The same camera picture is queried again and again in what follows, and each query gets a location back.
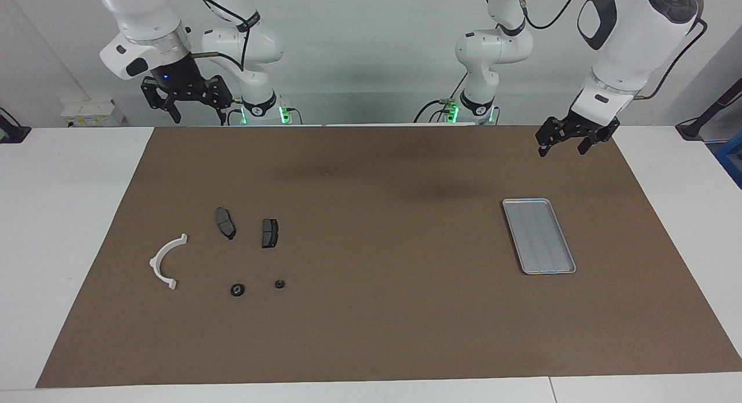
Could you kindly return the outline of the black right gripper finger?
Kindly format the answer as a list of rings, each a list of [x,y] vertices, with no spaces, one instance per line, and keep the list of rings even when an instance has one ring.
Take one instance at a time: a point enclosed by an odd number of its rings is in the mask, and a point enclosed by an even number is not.
[[[177,97],[174,92],[162,88],[156,81],[143,81],[143,96],[152,110],[165,111],[174,123],[181,123],[182,115],[175,105]]]
[[[232,94],[222,75],[202,81],[201,103],[214,109],[220,125],[225,125],[227,118],[224,110],[232,105]]]

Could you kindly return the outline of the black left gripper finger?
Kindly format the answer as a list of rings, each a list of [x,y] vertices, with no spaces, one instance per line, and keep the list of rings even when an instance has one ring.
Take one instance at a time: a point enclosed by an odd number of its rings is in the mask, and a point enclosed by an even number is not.
[[[580,155],[586,155],[591,147],[607,140],[609,140],[609,135],[599,135],[598,133],[588,135],[580,142],[580,144],[578,144],[578,152]]]
[[[539,144],[538,153],[545,158],[552,147],[572,138],[572,126],[565,119],[547,118],[536,131],[535,138]]]

